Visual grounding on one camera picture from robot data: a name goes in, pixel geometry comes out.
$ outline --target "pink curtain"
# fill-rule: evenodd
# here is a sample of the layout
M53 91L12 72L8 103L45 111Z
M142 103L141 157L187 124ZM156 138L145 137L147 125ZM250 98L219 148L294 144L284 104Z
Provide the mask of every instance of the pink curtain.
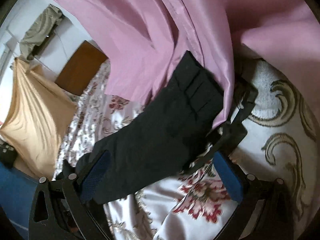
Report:
M263 57L301 91L320 120L320 26L304 0L55 0L110 57L107 94L145 103L190 50L233 91L233 51Z

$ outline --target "blue mesh padding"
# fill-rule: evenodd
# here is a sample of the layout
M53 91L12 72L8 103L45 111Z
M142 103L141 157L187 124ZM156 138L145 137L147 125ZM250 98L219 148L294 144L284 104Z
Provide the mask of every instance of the blue mesh padding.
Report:
M230 198L238 203L243 200L243 185L241 180L232 172L220 152L216 152L212 159L213 166L219 174Z
M109 151L105 151L81 184L79 198L82 203L92 199L96 188L110 166L110 163L111 154Z

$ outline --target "red flower pattern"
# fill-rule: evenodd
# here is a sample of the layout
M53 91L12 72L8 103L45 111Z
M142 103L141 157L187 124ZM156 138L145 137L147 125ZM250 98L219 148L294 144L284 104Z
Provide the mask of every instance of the red flower pattern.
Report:
M212 173L212 165L209 165L210 172L205 173L206 165L192 176L180 178L185 183L178 190L185 196L178 199L179 203L172 210L173 213L188 211L188 215L194 219L205 217L208 222L218 221L218 216L222 214L221 205L230 197L220 178Z
M119 96L112 96L111 104L109 105L110 109L113 109L111 114L114 113L116 110L122 110L125 105L129 103L129 100L121 98Z

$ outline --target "blue fabric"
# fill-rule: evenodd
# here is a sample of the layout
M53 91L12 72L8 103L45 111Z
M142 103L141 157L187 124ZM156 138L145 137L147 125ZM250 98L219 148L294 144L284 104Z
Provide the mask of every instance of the blue fabric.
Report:
M233 173L228 162L220 152L214 154L212 163L226 187L230 198L241 203L244 194L241 180Z
M16 168L0 163L0 205L24 239L28 239L29 216L38 181Z
M96 188L110 166L110 163L111 154L109 151L105 151L82 182L79 196L82 203L92 199L96 192Z

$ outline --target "beige satin fabric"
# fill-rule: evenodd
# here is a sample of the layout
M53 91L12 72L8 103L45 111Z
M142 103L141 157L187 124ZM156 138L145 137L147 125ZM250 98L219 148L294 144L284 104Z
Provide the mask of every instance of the beige satin fabric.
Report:
M28 176L34 178L34 179L39 179L39 177L34 174L26 164L26 162L21 158L20 155L17 156L16 160L14 161L13 166L18 169L19 171L22 171L24 174L27 174Z
M76 106L41 75L41 66L14 61L12 101L1 136L37 176L52 179L62 138Z

